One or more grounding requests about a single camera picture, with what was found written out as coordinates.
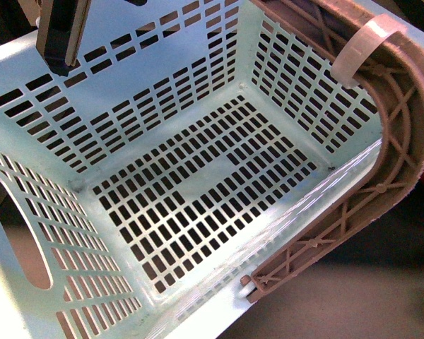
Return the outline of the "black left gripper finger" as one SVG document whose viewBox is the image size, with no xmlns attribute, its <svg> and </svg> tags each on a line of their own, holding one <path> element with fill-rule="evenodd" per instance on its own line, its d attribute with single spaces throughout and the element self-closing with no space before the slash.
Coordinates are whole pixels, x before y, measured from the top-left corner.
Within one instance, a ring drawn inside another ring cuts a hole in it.
<svg viewBox="0 0 424 339">
<path fill-rule="evenodd" d="M 67 76 L 76 65 L 90 0 L 44 0 L 36 48 L 51 72 Z"/>
</svg>

